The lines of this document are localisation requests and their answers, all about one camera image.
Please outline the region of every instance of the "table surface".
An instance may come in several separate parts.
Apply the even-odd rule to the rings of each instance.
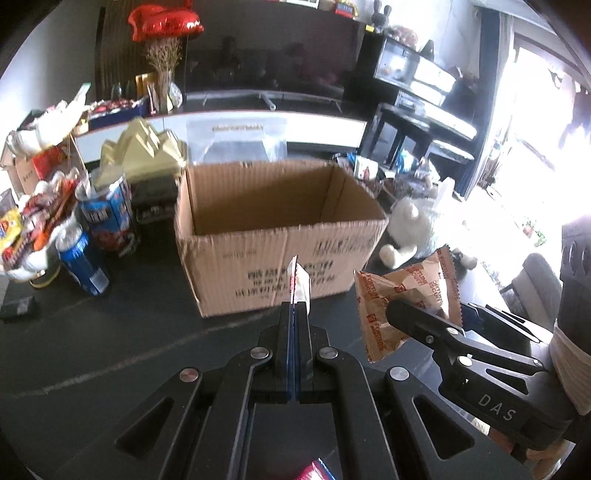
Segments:
[[[102,297],[85,294],[63,270],[43,290],[28,284],[8,287],[5,301],[33,294],[39,311],[33,320],[0,323],[0,427],[42,478],[51,478],[178,370],[222,367],[256,345],[263,328],[278,322],[278,307],[201,318],[172,224],[151,225],[143,236],[133,256],[109,259],[112,284]],[[385,272],[376,255],[367,270]],[[480,266],[460,281],[460,296],[505,307]],[[310,323],[326,329],[333,346],[368,365],[354,288],[313,300]],[[431,350],[414,340],[374,368],[394,365],[406,367],[434,390],[441,381]],[[330,406],[262,407],[254,425],[249,478],[295,478],[317,457],[340,473]]]
[[[425,113],[417,113],[413,110],[410,110],[408,108],[403,108],[400,106],[394,106],[394,105],[389,105],[387,103],[383,103],[381,104],[382,108],[404,120],[406,120],[407,122],[419,127],[421,130],[423,130],[424,132],[430,132],[434,127],[437,128],[443,128],[446,131],[457,135],[460,138],[464,138],[466,140],[473,140],[474,137],[476,136],[476,130],[473,129],[473,127],[469,124],[466,124],[469,128],[466,130],[466,127],[462,126],[457,126],[453,124],[453,120],[455,119],[455,117],[453,115],[451,115],[450,113],[447,113],[446,111],[435,107],[436,112],[439,114],[439,117],[441,118],[434,118],[433,116],[433,110],[430,111],[431,115],[427,112]],[[455,121],[460,124],[465,124],[465,122],[459,120],[459,119],[455,119]]]

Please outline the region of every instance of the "red wrapper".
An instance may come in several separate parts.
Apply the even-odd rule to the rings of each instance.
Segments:
[[[311,465],[301,473],[295,480],[335,480],[332,473],[326,468],[320,459],[314,460]]]
[[[39,180],[47,180],[53,170],[66,160],[66,154],[58,147],[45,150],[32,159]]]

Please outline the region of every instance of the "hand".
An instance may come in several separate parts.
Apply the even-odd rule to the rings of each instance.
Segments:
[[[491,428],[488,436],[507,453],[511,453],[515,442],[501,432]],[[566,453],[569,443],[566,440],[557,440],[545,450],[527,449],[527,459],[538,463],[532,472],[534,480],[543,480],[554,468],[556,462]]]

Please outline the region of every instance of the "blue soda can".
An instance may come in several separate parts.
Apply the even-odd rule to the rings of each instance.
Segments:
[[[131,191],[120,166],[98,168],[76,187],[76,199],[95,245],[120,257],[139,242],[131,209]]]
[[[79,223],[70,225],[56,239],[60,260],[80,286],[91,295],[101,295],[109,286],[99,250]]]

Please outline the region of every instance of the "plastic bag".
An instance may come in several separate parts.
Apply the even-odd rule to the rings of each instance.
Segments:
[[[285,160],[285,126],[285,119],[261,117],[189,122],[190,161],[196,165]]]
[[[433,166],[431,160],[428,158],[423,158],[419,162],[417,169],[414,171],[414,177],[419,180],[429,178],[431,182],[441,180],[441,177],[439,176],[435,166]]]

